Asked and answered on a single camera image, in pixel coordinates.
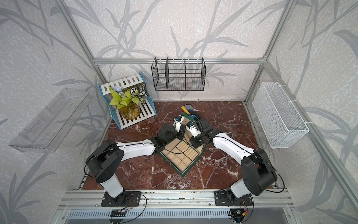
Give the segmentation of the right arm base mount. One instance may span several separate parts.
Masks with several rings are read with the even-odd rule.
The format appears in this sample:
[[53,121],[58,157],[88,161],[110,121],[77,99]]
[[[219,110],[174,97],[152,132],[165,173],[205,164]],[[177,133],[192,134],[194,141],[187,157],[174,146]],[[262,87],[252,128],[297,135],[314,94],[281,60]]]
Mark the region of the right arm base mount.
[[214,199],[216,206],[251,206],[254,204],[251,194],[236,197],[230,190],[223,189],[214,191]]

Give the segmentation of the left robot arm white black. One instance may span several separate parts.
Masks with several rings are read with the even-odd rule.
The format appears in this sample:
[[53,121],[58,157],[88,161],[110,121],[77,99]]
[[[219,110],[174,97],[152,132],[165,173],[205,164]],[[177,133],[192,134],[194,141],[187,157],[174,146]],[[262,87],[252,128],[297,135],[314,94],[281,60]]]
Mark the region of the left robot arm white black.
[[111,198],[123,197],[125,189],[116,175],[120,163],[135,157],[157,155],[172,141],[183,137],[184,133],[185,125],[166,123],[157,136],[143,141],[121,143],[106,140],[86,159],[85,167]]

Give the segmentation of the green jewelry box beige lining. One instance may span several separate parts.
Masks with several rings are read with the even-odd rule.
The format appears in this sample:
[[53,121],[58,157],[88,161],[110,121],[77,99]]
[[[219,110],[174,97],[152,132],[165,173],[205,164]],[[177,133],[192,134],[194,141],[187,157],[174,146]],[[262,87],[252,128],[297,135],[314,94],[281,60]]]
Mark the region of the green jewelry box beige lining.
[[[181,115],[184,117],[181,127],[186,127],[188,122],[195,121],[195,119],[186,113],[182,113]],[[183,140],[174,139],[160,152],[160,156],[168,162],[181,177],[184,177],[190,171],[207,148],[205,145],[199,148],[193,148],[190,144],[191,137],[191,133],[186,130]]]

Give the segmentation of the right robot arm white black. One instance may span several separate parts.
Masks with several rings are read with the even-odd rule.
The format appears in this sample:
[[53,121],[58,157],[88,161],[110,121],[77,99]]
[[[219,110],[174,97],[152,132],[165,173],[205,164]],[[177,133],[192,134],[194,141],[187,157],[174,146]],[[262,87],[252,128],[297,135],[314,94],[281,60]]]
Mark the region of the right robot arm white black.
[[213,129],[206,119],[195,120],[187,125],[187,130],[195,140],[204,144],[212,143],[240,164],[242,179],[227,190],[235,198],[250,194],[259,196],[278,180],[279,174],[264,150],[254,150],[240,144],[220,129]]

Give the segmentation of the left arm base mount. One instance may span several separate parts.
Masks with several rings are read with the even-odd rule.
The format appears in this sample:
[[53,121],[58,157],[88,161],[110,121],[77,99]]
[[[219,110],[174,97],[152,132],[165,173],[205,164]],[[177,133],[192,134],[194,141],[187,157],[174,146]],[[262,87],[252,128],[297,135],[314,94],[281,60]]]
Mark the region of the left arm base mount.
[[102,207],[138,207],[141,199],[140,191],[124,191],[119,196],[113,198],[105,192]]

